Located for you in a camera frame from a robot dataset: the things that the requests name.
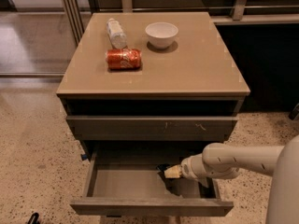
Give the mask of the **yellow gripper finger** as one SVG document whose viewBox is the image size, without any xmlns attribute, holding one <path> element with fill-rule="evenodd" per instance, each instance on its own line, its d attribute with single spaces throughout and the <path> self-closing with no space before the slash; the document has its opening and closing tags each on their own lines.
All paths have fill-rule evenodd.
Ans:
<svg viewBox="0 0 299 224">
<path fill-rule="evenodd" d="M 164 176 L 166 178 L 175 178 L 175 179 L 181 178 L 182 177 L 181 165 L 178 164 L 178 165 L 174 165 L 172 167 L 167 168 L 164 171 Z"/>
</svg>

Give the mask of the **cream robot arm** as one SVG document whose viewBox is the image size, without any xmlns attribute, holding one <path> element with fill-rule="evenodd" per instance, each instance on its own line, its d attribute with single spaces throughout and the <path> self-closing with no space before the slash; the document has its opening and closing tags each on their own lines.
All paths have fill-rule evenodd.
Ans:
<svg viewBox="0 0 299 224">
<path fill-rule="evenodd" d="M 299 224 L 299 136 L 285 146 L 207 145 L 164 171 L 168 179 L 233 179 L 241 169 L 272 178 L 265 224 Z"/>
</svg>

